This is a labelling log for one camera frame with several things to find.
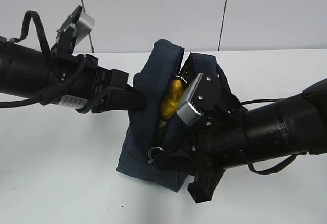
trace black cable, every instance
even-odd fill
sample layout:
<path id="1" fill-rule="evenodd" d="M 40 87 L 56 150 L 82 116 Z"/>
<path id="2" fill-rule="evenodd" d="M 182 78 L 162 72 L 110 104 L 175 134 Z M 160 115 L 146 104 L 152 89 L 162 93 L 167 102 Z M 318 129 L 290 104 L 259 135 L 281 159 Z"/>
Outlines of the black cable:
<path id="1" fill-rule="evenodd" d="M 296 157 L 299 156 L 300 154 L 292 154 L 288 158 L 284 159 L 281 163 L 279 163 L 278 165 L 276 165 L 270 169 L 257 171 L 254 168 L 253 164 L 248 164 L 248 167 L 251 172 L 259 174 L 259 175 L 265 176 L 265 175 L 270 175 L 270 174 L 276 174 L 276 173 L 280 172 L 282 169 L 286 168 L 286 166 L 290 165 L 296 159 Z"/>
<path id="2" fill-rule="evenodd" d="M 241 105 L 247 105 L 247 104 L 252 104 L 252 103 L 274 103 L 274 102 L 278 102 L 280 100 L 282 100 L 282 99 L 257 99 L 257 100 L 241 102 Z"/>
<path id="3" fill-rule="evenodd" d="M 22 101 L 0 102 L 0 108 L 17 108 L 17 107 L 23 107 L 23 106 L 27 106 L 27 105 L 32 105 L 32 104 L 39 103 L 42 100 L 43 100 L 42 97 L 37 96 L 37 97 L 30 98 L 30 99 L 22 100 Z"/>
<path id="4" fill-rule="evenodd" d="M 23 19 L 22 25 L 21 25 L 20 38 L 11 38 L 9 40 L 9 42 L 19 43 L 22 40 L 26 39 L 26 37 L 29 33 L 31 18 L 34 21 L 37 37 L 39 39 L 39 43 L 40 43 L 40 47 L 41 47 L 43 56 L 44 56 L 45 60 L 47 61 L 48 65 L 50 66 L 51 54 L 50 54 L 48 41 L 46 40 L 46 35 L 45 35 L 42 21 L 40 19 L 39 14 L 36 11 L 27 11 L 25 13 L 24 19 Z"/>
<path id="5" fill-rule="evenodd" d="M 83 55 L 78 56 L 80 59 L 80 64 L 76 70 L 76 72 L 74 73 L 73 76 L 69 77 L 66 81 L 65 81 L 65 85 L 66 86 L 70 86 L 77 78 L 78 76 L 82 73 L 82 71 L 84 70 L 85 66 L 86 66 L 86 57 Z"/>

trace metal hook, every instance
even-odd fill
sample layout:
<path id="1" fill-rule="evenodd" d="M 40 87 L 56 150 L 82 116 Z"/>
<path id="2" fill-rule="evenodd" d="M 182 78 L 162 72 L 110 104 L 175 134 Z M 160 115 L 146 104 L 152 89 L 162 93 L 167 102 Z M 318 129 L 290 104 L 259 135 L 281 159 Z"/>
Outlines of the metal hook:
<path id="1" fill-rule="evenodd" d="M 153 147 L 151 147 L 151 148 L 148 150 L 148 157 L 149 157 L 148 164 L 153 164 L 153 162 L 154 162 L 154 159 L 152 159 L 151 153 L 152 153 L 152 151 L 155 150 L 155 149 L 159 149 L 159 150 L 161 150 L 161 151 L 163 151 L 163 152 L 165 151 L 162 147 L 159 147 L 159 146 L 153 146 Z"/>

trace white wall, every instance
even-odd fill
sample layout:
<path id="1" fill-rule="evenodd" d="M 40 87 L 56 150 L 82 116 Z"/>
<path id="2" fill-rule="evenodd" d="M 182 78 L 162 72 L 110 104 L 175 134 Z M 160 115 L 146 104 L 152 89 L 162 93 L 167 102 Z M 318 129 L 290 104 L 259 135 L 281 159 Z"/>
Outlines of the white wall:
<path id="1" fill-rule="evenodd" d="M 220 50 L 327 47 L 327 0 L 228 0 Z"/>
<path id="2" fill-rule="evenodd" d="M 84 0 L 96 20 L 96 52 L 144 52 L 167 38 L 188 50 L 216 51 L 225 0 Z M 41 15 L 49 44 L 80 0 L 2 0 L 0 35 L 20 34 L 25 10 Z M 327 46 L 327 0 L 227 0 L 220 50 Z M 35 31 L 22 44 L 39 49 Z M 89 52 L 86 38 L 75 49 Z"/>

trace yellow object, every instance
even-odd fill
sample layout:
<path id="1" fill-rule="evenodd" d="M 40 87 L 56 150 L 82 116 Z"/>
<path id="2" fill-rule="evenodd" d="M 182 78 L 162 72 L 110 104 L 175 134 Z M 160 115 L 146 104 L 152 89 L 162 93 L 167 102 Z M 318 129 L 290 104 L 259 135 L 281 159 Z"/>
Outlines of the yellow object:
<path id="1" fill-rule="evenodd" d="M 172 80 L 169 92 L 163 99 L 161 105 L 162 120 L 168 120 L 174 115 L 183 93 L 184 88 L 182 82 L 180 80 Z"/>

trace black cylinder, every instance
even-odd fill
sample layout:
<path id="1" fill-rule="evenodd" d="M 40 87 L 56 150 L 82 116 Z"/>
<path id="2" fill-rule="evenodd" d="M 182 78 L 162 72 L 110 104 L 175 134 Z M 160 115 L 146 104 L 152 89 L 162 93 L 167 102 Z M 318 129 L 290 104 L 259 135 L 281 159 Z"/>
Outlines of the black cylinder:
<path id="1" fill-rule="evenodd" d="M 244 112 L 238 129 L 211 128 L 200 138 L 217 169 L 311 153 L 327 145 L 322 118 L 302 94 Z"/>
<path id="2" fill-rule="evenodd" d="M 50 68 L 43 54 L 13 43 L 0 46 L 0 92 L 31 98 L 46 87 Z"/>
<path id="3" fill-rule="evenodd" d="M 32 98 L 45 87 L 65 82 L 74 75 L 79 65 L 78 57 L 69 58 L 73 62 L 54 56 L 50 64 L 42 52 L 10 42 L 0 45 L 0 93 Z M 93 61 L 92 56 L 86 58 L 87 64 Z M 103 71 L 97 67 L 97 62 L 94 67 L 85 68 L 69 87 L 68 93 L 51 103 L 82 108 L 101 86 L 102 79 L 98 75 L 101 73 Z"/>

